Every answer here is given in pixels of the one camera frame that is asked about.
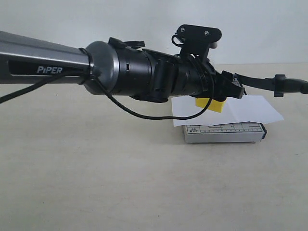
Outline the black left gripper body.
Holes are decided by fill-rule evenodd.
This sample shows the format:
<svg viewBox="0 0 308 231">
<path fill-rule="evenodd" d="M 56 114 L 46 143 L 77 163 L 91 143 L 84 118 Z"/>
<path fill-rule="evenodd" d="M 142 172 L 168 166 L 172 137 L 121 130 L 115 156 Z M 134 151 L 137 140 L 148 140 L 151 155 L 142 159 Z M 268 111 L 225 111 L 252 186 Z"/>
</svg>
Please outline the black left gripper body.
<svg viewBox="0 0 308 231">
<path fill-rule="evenodd" d="M 216 71 L 210 63 L 189 56 L 178 64 L 175 95 L 225 100 L 235 97 L 232 74 Z"/>
</svg>

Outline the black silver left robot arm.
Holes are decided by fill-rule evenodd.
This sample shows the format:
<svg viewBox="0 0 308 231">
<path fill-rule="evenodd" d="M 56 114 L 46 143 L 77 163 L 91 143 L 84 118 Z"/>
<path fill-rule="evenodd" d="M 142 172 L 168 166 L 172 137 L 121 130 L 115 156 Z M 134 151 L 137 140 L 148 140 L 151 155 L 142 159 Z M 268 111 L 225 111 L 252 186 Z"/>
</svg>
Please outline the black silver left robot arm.
<svg viewBox="0 0 308 231">
<path fill-rule="evenodd" d="M 1 84 L 32 84 L 56 74 L 64 75 L 59 83 L 83 85 L 94 95 L 108 92 L 154 103 L 170 96 L 223 101 L 244 94 L 231 74 L 221 74 L 209 63 L 145 49 L 140 43 L 111 38 L 73 48 L 1 32 Z"/>
</svg>

